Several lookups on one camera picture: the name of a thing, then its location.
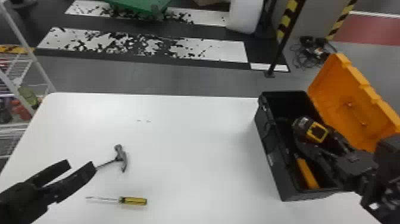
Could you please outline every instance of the black and white floor marking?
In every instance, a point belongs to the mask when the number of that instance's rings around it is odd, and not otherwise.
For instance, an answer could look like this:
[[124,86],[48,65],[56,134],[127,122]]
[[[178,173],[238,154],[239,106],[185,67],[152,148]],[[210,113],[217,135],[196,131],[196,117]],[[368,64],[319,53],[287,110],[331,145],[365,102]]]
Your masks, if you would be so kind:
[[[113,10],[108,3],[102,1],[76,0],[65,13],[69,15],[138,19],[135,13],[129,10]],[[206,26],[226,27],[228,16],[228,12],[168,7],[165,20]]]
[[245,45],[241,41],[173,39],[150,34],[102,32],[62,27],[53,27],[37,47],[65,51],[248,63]]
[[[270,66],[270,64],[250,63],[250,68],[253,70],[268,70]],[[277,64],[274,71],[289,72],[289,68],[286,65]]]

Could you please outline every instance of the yellow screwdriver handle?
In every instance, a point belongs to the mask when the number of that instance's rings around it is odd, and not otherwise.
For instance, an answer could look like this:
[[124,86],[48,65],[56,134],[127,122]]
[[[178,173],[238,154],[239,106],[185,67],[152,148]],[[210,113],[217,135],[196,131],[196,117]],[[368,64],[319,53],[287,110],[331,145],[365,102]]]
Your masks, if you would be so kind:
[[134,198],[134,197],[120,197],[119,203],[131,204],[134,206],[145,206],[145,205],[147,205],[147,199],[146,198]]

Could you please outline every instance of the table surface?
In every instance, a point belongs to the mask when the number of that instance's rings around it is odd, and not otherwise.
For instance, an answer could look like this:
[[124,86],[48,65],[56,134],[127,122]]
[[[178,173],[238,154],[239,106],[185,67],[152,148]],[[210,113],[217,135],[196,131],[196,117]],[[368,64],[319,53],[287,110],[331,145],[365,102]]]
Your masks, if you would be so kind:
[[[353,193],[284,203],[253,121],[255,98],[51,94],[0,175],[0,191],[67,158],[73,169],[129,154],[105,167],[35,223],[377,224]],[[85,196],[146,197],[146,207]]]

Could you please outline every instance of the screwdriver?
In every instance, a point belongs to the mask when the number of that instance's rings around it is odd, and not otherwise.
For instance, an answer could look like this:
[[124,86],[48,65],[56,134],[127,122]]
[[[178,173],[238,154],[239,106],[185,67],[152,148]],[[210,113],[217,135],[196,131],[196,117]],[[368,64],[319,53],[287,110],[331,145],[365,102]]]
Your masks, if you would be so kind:
[[86,197],[86,199],[99,200],[99,201],[115,201],[119,204],[129,204],[134,206],[145,206],[147,205],[146,198],[135,198],[135,197],[120,197],[116,198],[101,198],[101,197]]

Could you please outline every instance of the black toolbox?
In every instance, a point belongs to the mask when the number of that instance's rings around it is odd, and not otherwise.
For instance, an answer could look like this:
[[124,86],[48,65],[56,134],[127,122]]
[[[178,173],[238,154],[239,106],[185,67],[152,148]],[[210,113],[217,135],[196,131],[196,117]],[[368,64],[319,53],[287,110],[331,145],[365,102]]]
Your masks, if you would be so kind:
[[339,188],[325,177],[318,165],[309,160],[307,163],[321,188],[307,189],[293,155],[300,153],[293,138],[294,120],[308,116],[323,123],[307,93],[263,92],[258,104],[254,120],[282,201],[325,198],[339,192]]
[[[295,119],[325,123],[358,149],[375,152],[381,139],[400,133],[400,117],[343,54],[332,54],[307,92],[263,92],[255,123],[283,201],[324,198],[341,190],[298,150]],[[319,184],[309,189],[294,155],[306,160]]]

